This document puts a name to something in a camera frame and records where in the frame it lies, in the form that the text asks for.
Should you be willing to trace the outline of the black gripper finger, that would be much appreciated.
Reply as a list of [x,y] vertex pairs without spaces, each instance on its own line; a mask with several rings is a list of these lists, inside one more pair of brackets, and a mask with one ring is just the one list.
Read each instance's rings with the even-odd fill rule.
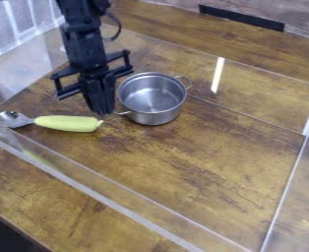
[[116,77],[113,73],[108,73],[101,80],[102,90],[102,111],[110,114],[114,110],[116,101]]
[[90,110],[100,116],[104,116],[108,113],[108,109],[105,106],[105,92],[102,81],[94,77],[81,76],[79,89]]

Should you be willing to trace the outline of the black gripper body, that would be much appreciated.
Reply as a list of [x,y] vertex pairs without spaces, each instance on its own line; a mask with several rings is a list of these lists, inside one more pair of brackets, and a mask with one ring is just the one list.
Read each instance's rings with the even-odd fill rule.
[[117,79],[132,72],[129,51],[125,49],[108,54],[100,30],[74,32],[59,28],[59,32],[69,65],[50,76],[58,99],[81,93],[81,76],[102,80],[108,73],[113,73]]

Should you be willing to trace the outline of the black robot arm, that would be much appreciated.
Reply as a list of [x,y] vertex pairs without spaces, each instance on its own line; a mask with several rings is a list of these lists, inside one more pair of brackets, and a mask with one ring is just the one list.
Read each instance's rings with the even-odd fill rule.
[[[100,116],[116,108],[116,79],[132,72],[126,49],[106,53],[104,42],[117,39],[121,24],[109,12],[110,0],[55,0],[65,23],[59,33],[69,65],[51,74],[55,96],[65,99],[78,93]],[[113,36],[101,35],[101,16],[117,24]]]

